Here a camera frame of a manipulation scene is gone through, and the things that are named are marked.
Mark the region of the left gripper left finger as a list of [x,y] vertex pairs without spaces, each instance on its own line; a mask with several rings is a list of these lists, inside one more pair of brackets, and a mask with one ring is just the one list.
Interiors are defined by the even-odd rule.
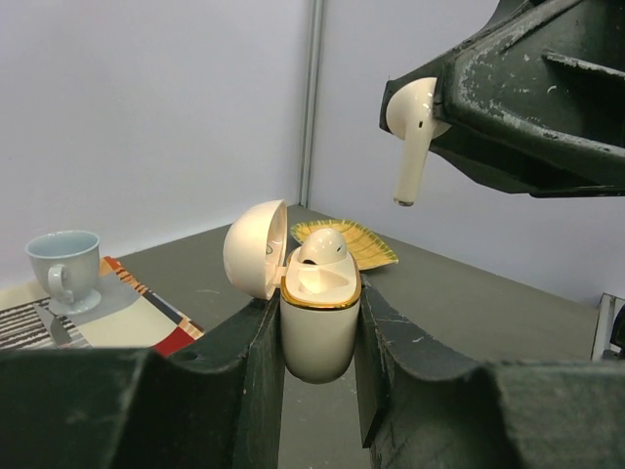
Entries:
[[284,361],[279,300],[254,299],[146,370],[144,468],[274,468]]

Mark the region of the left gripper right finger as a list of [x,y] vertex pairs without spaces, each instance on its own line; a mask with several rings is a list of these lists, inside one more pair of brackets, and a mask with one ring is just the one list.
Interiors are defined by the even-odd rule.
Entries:
[[503,468],[497,395],[486,368],[362,282],[354,351],[360,436],[374,468]]

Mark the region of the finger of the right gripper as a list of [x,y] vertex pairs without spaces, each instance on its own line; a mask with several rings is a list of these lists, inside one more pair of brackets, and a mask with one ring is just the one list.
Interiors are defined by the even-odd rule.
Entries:
[[509,112],[624,150],[624,5],[501,1],[441,79],[447,120],[478,129]]
[[[388,103],[412,81],[395,79],[385,86],[380,126],[389,133]],[[484,128],[467,127],[440,115],[443,102],[437,85],[434,118],[450,128],[432,140],[429,153],[441,156],[472,181],[500,192],[527,193],[536,198],[623,196],[622,148],[549,130],[509,112]]]

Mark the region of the pink earbud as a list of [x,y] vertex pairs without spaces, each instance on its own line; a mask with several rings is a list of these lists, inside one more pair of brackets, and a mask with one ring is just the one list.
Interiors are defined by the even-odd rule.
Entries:
[[298,260],[304,264],[327,265],[342,261],[348,249],[341,233],[323,228],[309,234],[300,248]]
[[388,127],[403,140],[394,191],[394,202],[400,206],[412,206],[417,200],[431,142],[450,128],[449,124],[434,118],[437,81],[435,77],[414,80],[400,88],[387,106]]

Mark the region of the pink earbud case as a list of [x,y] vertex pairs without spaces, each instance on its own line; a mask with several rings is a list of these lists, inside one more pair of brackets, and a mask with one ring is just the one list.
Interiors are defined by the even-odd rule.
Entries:
[[229,282],[251,297],[279,296],[280,337],[289,372],[310,384],[341,377],[354,354],[361,277],[348,247],[342,261],[315,265],[288,252],[287,207],[276,199],[246,210],[229,228],[223,261]]

